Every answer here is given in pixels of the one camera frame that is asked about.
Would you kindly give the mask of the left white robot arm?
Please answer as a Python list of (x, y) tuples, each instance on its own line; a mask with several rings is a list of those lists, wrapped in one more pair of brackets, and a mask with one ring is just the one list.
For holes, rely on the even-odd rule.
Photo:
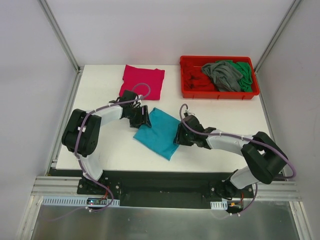
[(148, 106), (142, 104), (144, 98), (143, 95), (125, 90), (122, 96), (100, 108), (89, 112), (78, 108), (72, 111), (61, 143), (76, 157), (83, 176), (90, 180), (88, 188), (94, 194), (102, 194), (106, 188), (105, 181), (101, 179), (103, 169), (97, 150), (101, 127), (127, 119), (131, 128), (151, 128)]

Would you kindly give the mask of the teal t shirt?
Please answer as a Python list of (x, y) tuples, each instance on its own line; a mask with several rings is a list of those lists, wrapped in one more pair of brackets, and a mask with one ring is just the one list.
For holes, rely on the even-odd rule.
[(149, 114), (151, 127), (142, 125), (133, 136), (148, 149), (170, 161), (179, 145), (174, 143), (180, 121), (154, 107)]

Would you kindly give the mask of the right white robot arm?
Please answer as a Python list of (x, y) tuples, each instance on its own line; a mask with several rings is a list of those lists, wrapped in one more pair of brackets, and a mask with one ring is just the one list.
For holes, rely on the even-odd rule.
[(246, 167), (235, 170), (214, 187), (216, 194), (227, 200), (237, 197), (245, 187), (255, 183), (270, 184), (280, 176), (287, 164), (285, 154), (265, 132), (240, 136), (215, 127), (204, 128), (194, 115), (188, 113), (178, 124), (173, 142), (182, 146), (197, 145), (208, 150), (222, 150), (244, 158)]

